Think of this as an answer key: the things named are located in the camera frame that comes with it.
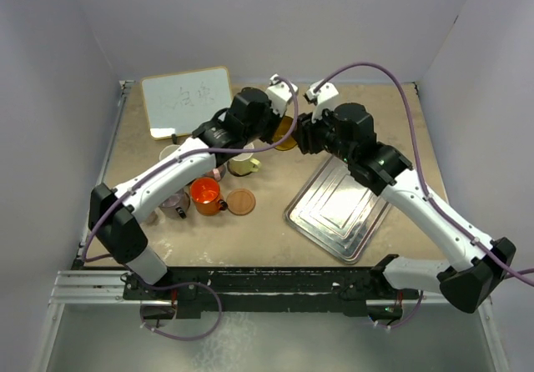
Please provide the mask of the light wooden coaster bottom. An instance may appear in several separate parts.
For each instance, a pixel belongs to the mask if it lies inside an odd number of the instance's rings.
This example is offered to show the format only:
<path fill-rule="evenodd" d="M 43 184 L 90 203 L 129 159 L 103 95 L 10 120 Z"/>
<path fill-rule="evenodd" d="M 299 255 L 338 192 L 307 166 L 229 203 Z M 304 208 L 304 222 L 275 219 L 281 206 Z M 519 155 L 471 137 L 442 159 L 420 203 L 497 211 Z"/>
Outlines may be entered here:
<path fill-rule="evenodd" d="M 255 196 L 248 189 L 232 190 L 226 199 L 228 210 L 238 216 L 250 214 L 256 205 Z"/>

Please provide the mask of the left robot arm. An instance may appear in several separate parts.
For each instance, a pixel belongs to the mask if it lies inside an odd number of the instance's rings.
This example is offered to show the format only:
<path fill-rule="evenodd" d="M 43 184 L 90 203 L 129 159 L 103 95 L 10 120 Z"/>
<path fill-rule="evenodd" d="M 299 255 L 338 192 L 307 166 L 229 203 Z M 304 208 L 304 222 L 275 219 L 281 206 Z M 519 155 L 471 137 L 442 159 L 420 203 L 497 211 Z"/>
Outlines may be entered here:
<path fill-rule="evenodd" d="M 164 160 L 113 189 L 104 183 L 96 186 L 90 197 L 88 237 L 98 239 L 117 263 L 135 272 L 152 298 L 168 295 L 172 287 L 168 267 L 149 247 L 141 222 L 184 186 L 245 152 L 248 143 L 272 142 L 297 93 L 293 84 L 281 81 L 264 91 L 244 88 L 229 108 L 201 123 Z"/>

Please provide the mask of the dark mug white interior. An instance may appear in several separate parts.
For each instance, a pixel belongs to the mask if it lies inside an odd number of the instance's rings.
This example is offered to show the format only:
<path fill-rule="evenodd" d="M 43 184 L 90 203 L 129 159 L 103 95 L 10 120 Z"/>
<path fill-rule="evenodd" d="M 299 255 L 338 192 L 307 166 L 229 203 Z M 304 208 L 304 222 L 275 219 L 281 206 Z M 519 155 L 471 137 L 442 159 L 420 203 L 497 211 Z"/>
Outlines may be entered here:
<path fill-rule="evenodd" d="M 169 146 L 166 146 L 160 153 L 159 153 L 159 160 L 161 162 L 169 162 L 170 160 L 176 160 L 177 155 L 175 154 L 180 149 L 180 146 L 177 144 L 172 144 Z"/>

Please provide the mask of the orange glass cup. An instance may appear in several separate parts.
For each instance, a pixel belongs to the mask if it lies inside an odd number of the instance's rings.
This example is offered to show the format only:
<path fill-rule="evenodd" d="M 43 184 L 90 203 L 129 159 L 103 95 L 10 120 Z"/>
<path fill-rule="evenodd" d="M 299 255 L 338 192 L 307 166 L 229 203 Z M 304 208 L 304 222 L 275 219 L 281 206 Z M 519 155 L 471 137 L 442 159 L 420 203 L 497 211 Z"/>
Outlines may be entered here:
<path fill-rule="evenodd" d="M 204 216 L 216 215 L 228 209 L 219 183 L 210 177 L 197 178 L 190 186 L 190 197 L 197 211 Z"/>

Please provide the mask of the purple mug black rim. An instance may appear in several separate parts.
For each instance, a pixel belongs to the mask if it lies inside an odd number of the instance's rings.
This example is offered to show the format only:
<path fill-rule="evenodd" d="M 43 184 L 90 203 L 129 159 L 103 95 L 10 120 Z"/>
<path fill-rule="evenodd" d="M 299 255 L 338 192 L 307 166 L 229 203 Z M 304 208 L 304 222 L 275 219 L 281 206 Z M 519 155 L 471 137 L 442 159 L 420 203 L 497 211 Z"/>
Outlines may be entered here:
<path fill-rule="evenodd" d="M 191 205 L 189 195 L 180 189 L 159 205 L 159 209 L 167 218 L 186 219 Z"/>

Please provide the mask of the pink mug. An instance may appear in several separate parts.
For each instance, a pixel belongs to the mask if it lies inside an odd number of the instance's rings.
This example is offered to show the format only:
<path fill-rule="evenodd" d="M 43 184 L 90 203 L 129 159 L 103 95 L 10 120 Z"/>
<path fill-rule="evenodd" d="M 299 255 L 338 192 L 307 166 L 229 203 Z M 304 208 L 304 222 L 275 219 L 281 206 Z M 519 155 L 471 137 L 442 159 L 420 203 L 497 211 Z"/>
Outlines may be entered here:
<path fill-rule="evenodd" d="M 213 178 L 216 181 L 220 181 L 227 172 L 226 166 L 223 164 L 217 168 L 212 169 L 211 171 L 206 173 L 207 177 Z"/>

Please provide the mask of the pale yellow mug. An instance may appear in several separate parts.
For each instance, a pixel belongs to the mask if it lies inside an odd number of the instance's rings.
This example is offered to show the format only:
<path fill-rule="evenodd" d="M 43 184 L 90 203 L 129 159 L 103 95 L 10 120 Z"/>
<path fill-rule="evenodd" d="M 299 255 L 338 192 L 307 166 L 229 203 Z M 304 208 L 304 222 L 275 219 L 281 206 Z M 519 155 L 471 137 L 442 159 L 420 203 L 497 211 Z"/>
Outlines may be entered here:
<path fill-rule="evenodd" d="M 242 153 L 228 162 L 229 171 L 236 176 L 246 176 L 258 172 L 261 162 L 252 153 Z"/>

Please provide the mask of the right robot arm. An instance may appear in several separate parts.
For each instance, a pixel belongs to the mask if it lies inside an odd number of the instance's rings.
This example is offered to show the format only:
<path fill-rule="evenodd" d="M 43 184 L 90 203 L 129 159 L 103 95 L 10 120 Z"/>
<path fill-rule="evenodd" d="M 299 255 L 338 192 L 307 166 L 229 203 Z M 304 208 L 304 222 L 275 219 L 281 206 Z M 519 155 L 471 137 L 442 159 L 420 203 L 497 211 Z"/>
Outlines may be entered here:
<path fill-rule="evenodd" d="M 343 103 L 319 119 L 302 113 L 292 136 L 303 154 L 326 151 L 343 161 L 357 183 L 399 209 L 446 256 L 441 262 L 386 256 L 370 272 L 377 296 L 390 298 L 399 289 L 433 292 L 472 314 L 504 279 L 516 246 L 480 231 L 420 183 L 411 162 L 377 140 L 363 105 Z"/>

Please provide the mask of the yellow glass cup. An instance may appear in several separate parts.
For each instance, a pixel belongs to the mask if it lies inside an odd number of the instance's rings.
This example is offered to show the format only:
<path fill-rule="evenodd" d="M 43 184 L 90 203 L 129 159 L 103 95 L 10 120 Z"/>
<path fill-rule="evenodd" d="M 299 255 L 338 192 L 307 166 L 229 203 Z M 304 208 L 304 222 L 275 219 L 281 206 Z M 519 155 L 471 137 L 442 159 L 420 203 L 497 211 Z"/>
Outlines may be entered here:
<path fill-rule="evenodd" d="M 283 117 L 283 119 L 280 122 L 279 127 L 276 129 L 273 135 L 274 143 L 278 143 L 290 131 L 290 127 L 292 123 L 293 123 L 292 117 L 290 116 Z M 296 146 L 297 146 L 297 143 L 295 142 L 293 137 L 290 135 L 285 141 L 275 146 L 275 149 L 279 151 L 288 151 L 288 150 L 293 149 Z"/>

